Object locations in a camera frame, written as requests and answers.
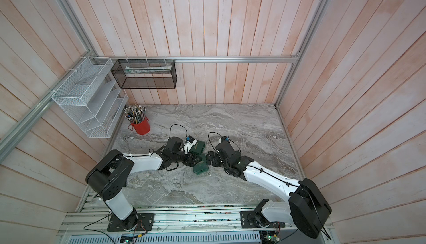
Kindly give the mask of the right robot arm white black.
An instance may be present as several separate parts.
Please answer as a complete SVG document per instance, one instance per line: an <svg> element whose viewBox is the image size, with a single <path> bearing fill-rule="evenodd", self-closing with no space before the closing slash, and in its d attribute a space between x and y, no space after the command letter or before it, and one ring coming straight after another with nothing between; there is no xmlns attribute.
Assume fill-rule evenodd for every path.
<svg viewBox="0 0 426 244"><path fill-rule="evenodd" d="M304 178L299 181L269 170L254 159L242 156L225 137L214 151L207 153L206 159L207 164L222 167L227 174L257 184L281 199L280 202L263 199L253 211L243 211L243 228L292 224L307 237L315 239L332 213L331 206L312 180Z"/></svg>

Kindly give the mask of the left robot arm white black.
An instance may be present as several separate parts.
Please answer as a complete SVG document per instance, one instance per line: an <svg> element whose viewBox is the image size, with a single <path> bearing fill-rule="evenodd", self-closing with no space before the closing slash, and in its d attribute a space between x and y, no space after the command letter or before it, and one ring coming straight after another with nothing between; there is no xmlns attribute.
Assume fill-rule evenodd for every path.
<svg viewBox="0 0 426 244"><path fill-rule="evenodd" d="M183 163L193 167L201 161L199 155L190 150L199 142L189 136L170 137L161 148L148 154L123 154L111 150L86 176L86 183L101 197L125 231L133 230L138 224L136 209L123 193L127 179L133 173L149 170L165 170L171 164Z"/></svg>

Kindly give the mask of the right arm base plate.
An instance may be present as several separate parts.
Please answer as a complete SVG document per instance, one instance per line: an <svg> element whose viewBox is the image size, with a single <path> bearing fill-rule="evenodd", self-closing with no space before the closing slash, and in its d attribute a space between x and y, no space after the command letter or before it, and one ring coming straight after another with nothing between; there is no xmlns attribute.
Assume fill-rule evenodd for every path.
<svg viewBox="0 0 426 244"><path fill-rule="evenodd" d="M260 212L241 211L240 221L242 228L282 228L286 227L282 222L269 222Z"/></svg>

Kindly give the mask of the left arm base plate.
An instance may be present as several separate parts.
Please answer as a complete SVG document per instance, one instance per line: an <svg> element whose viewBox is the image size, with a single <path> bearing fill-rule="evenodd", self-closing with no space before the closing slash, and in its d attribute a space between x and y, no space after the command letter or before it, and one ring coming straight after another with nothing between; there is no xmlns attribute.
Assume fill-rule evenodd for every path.
<svg viewBox="0 0 426 244"><path fill-rule="evenodd" d="M153 228L154 216L154 213L132 212L125 220L120 220L116 215L112 214L107 231L151 231Z"/></svg>

